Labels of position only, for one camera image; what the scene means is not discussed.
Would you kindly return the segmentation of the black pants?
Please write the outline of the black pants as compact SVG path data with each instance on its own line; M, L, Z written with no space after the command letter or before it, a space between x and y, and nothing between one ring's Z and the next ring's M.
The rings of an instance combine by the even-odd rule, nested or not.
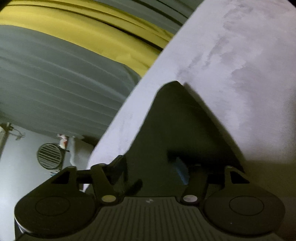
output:
M129 183L143 181L138 197L175 197L185 185L173 163L177 158L205 166L208 188L224 186L224 171L243 167L204 107L179 82L157 92L131 146L123 156Z

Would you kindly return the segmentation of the small pink toy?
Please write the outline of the small pink toy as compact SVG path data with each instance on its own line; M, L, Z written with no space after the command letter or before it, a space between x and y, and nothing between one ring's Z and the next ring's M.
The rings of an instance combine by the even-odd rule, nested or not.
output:
M69 136L64 135L64 134L58 134L57 137L60 139L59 140L59 147L61 149L67 149L68 141L69 141Z

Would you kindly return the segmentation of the round slatted fan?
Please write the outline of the round slatted fan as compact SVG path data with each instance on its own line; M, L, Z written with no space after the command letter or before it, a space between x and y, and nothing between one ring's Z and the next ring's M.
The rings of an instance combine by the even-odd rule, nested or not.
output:
M46 143L37 151L38 163L47 170L61 169L64 154L57 144Z

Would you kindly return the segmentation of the grey green curtain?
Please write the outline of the grey green curtain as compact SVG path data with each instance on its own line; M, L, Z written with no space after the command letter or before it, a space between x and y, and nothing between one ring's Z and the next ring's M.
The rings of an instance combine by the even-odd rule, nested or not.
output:
M200 1L96 1L175 35ZM1 117L43 135L100 138L142 76L41 32L1 25Z

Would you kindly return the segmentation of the lavender bed sheet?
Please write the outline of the lavender bed sheet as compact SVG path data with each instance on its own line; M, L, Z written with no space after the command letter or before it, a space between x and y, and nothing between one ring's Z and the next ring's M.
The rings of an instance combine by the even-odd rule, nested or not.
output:
M233 138L252 180L295 196L295 7L204 1L132 91L89 164L124 153L160 87L177 80Z

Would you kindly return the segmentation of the yellow curtain panel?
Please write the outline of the yellow curtain panel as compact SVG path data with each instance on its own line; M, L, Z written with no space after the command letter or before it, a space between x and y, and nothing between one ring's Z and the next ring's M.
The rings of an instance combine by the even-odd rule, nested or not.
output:
M173 34L96 1L10 1L1 25L41 32L128 66L144 76Z

